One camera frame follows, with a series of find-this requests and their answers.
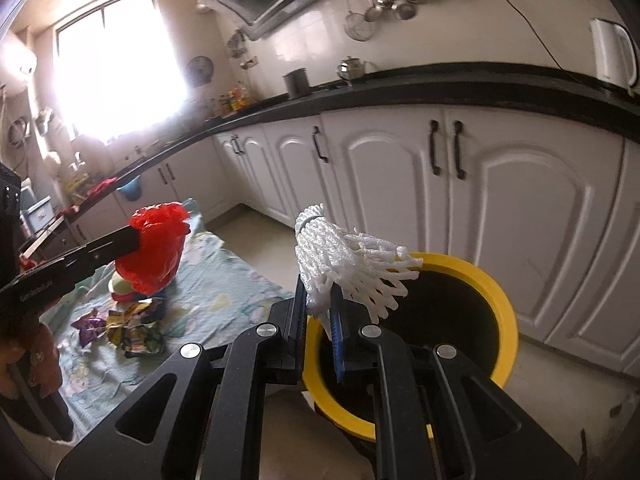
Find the cabinet handle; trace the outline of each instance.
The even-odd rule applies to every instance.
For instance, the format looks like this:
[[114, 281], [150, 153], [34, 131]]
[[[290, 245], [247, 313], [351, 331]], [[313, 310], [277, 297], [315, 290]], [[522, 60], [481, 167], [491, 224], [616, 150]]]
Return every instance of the cabinet handle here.
[[240, 143], [238, 142], [238, 137], [234, 137], [233, 141], [236, 143], [236, 148], [238, 149], [238, 151], [236, 152], [237, 155], [244, 155], [244, 151], [242, 150], [242, 148], [240, 148]]
[[166, 181], [166, 179], [164, 177], [164, 173], [162, 172], [162, 168], [158, 168], [158, 173], [160, 173], [160, 178], [162, 179], [162, 182], [166, 186], [168, 184], [168, 182]]
[[316, 147], [316, 153], [318, 154], [318, 158], [322, 160], [325, 164], [329, 163], [329, 158], [327, 156], [323, 156], [320, 153], [320, 146], [318, 146], [318, 134], [320, 133], [320, 128], [314, 126], [314, 132], [311, 134], [311, 138], [314, 140], [314, 146]]
[[462, 134], [465, 127], [460, 121], [455, 121], [453, 123], [453, 129], [455, 132], [455, 136], [453, 137], [453, 158], [456, 163], [456, 173], [458, 174], [458, 178], [460, 180], [465, 180], [466, 171], [460, 168], [460, 135]]
[[431, 161], [431, 171], [438, 176], [442, 173], [442, 168], [436, 164], [436, 139], [435, 134], [440, 129], [438, 121], [431, 121], [431, 131], [429, 132], [429, 160]]
[[234, 140], [236, 140], [235, 137], [231, 137], [231, 139], [229, 139], [229, 143], [231, 144], [231, 149], [234, 150], [234, 153], [236, 155], [240, 155], [240, 153], [238, 153], [238, 150], [236, 150], [236, 144], [234, 143]]
[[76, 226], [76, 229], [78, 229], [78, 234], [82, 237], [82, 239], [83, 239], [84, 241], [87, 241], [88, 239], [87, 239], [87, 237], [86, 237], [86, 236], [84, 236], [84, 233], [82, 232], [82, 229], [80, 228], [80, 226], [79, 226], [79, 225], [77, 225], [77, 226]]
[[169, 176], [171, 177], [171, 180], [175, 180], [174, 172], [171, 171], [171, 166], [169, 166], [169, 163], [166, 163], [165, 166], [166, 166], [167, 171], [169, 172]]

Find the black countertop edge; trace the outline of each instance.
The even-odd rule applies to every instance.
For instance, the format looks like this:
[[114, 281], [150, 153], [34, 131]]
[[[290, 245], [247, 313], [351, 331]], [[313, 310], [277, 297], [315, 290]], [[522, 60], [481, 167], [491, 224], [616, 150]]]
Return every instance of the black countertop edge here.
[[533, 65], [464, 62], [400, 68], [370, 74], [347, 86], [342, 81], [314, 88], [303, 98], [279, 95], [180, 140], [133, 168], [82, 204], [70, 221], [82, 216], [115, 189], [174, 153], [206, 137], [243, 126], [309, 117], [331, 110], [382, 105], [463, 105], [508, 108], [565, 118], [640, 142], [640, 100], [596, 78]]

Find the metal screw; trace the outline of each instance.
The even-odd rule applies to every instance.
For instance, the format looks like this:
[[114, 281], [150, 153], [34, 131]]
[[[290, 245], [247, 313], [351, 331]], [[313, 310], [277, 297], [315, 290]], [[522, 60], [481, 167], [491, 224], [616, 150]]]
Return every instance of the metal screw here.
[[260, 337], [271, 337], [278, 331], [278, 327], [271, 323], [264, 323], [255, 329]]
[[458, 351], [451, 345], [440, 345], [436, 352], [443, 359], [453, 359], [458, 354]]
[[364, 337], [376, 338], [382, 334], [382, 330], [378, 325], [367, 325], [362, 327], [362, 335]]
[[200, 355], [200, 346], [196, 345], [196, 343], [187, 343], [182, 348], [180, 348], [180, 355], [185, 359], [197, 357], [198, 355]]

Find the kitchen cabinet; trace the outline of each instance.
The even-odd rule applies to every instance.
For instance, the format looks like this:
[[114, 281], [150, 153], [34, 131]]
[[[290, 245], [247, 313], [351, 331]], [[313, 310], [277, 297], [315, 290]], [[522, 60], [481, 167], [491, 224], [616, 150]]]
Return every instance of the kitchen cabinet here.
[[261, 124], [237, 129], [236, 149], [244, 161], [258, 210], [290, 227], [294, 219], [284, 197]]
[[510, 299], [520, 332], [544, 340], [604, 232], [622, 138], [495, 108], [452, 107], [445, 117], [449, 254], [492, 276]]
[[78, 240], [85, 244], [124, 227], [129, 214], [120, 208], [115, 193], [104, 197], [72, 223]]
[[640, 377], [640, 145], [625, 141], [618, 194], [587, 277], [546, 342]]
[[321, 118], [346, 225], [410, 251], [446, 253], [448, 184], [442, 110], [358, 108], [324, 113]]
[[237, 145], [236, 134], [221, 134], [214, 137], [214, 142], [218, 146], [218, 153], [222, 160], [222, 167], [229, 184], [230, 205], [247, 204], [258, 208], [257, 185], [253, 181], [244, 158], [242, 158]]
[[114, 192], [116, 200], [120, 205], [121, 210], [124, 211], [124, 215], [127, 219], [142, 207], [164, 204], [167, 202], [176, 202], [178, 200], [178, 195], [171, 185], [171, 177], [162, 163], [157, 164], [142, 173], [139, 177], [138, 183], [140, 184], [142, 195], [134, 202], [130, 202], [119, 191], [116, 190]]
[[331, 222], [347, 225], [334, 162], [326, 156], [320, 117], [268, 123], [264, 134], [290, 206], [290, 218], [295, 221], [305, 207], [322, 203]]
[[49, 261], [76, 247], [78, 247], [76, 240], [69, 228], [65, 227], [53, 231], [47, 237], [40, 248], [40, 254], [45, 260]]
[[198, 202], [205, 222], [229, 209], [228, 182], [211, 138], [180, 150], [160, 167], [180, 202], [188, 198]]

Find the bright window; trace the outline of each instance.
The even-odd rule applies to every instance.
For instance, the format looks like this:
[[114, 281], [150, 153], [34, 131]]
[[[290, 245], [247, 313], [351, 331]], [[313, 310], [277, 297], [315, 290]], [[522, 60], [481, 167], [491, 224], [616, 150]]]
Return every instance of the bright window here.
[[174, 115], [186, 86], [153, 0], [116, 0], [58, 31], [65, 119], [103, 142]]

